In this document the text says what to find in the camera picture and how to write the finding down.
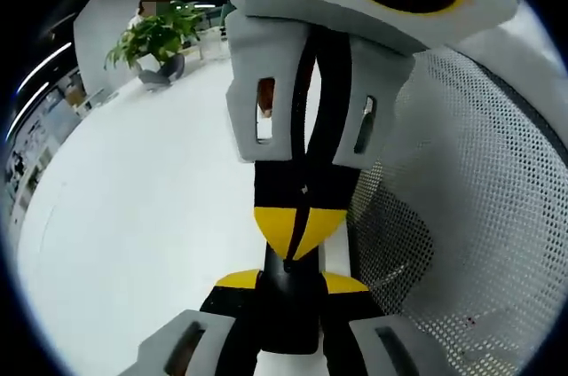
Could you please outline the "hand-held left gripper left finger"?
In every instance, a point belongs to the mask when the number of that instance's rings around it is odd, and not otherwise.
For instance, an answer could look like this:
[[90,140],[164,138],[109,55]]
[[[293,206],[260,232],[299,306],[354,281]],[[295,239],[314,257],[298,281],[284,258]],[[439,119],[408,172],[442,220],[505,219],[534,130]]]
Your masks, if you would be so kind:
[[185,310],[142,341],[123,375],[252,375],[260,352],[260,270],[216,282],[201,308]]

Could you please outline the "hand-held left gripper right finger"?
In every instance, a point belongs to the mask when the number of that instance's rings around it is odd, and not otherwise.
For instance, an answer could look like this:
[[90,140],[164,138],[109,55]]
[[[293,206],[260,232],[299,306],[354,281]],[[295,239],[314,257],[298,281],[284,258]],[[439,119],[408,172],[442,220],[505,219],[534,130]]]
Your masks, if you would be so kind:
[[386,315],[367,286],[324,271],[320,314],[331,375],[455,375],[444,348],[411,320]]

